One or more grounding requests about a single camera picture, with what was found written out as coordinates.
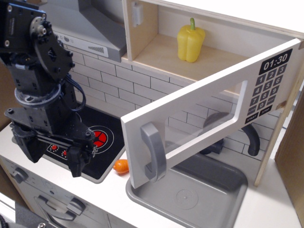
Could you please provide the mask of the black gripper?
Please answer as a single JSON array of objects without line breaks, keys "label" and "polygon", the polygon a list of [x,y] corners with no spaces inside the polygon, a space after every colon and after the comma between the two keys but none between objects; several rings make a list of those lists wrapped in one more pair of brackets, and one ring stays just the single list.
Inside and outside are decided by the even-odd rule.
[{"label": "black gripper", "polygon": [[24,108],[9,108],[5,116],[11,120],[11,130],[17,145],[26,157],[36,163],[45,154],[49,144],[68,149],[67,163],[73,177],[80,177],[84,167],[94,157],[97,148],[95,134],[72,113],[67,119],[38,118],[27,115]]}]

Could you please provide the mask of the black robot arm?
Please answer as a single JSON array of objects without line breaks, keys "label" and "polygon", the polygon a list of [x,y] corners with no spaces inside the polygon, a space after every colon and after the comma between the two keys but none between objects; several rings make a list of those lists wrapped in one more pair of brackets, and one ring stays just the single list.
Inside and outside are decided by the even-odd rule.
[{"label": "black robot arm", "polygon": [[77,116],[86,102],[76,101],[75,90],[81,87],[69,73],[75,65],[72,56],[38,6],[1,1],[0,60],[12,75],[19,103],[5,112],[14,139],[32,162],[49,144],[63,146],[72,176],[79,177],[96,146],[93,131]]}]

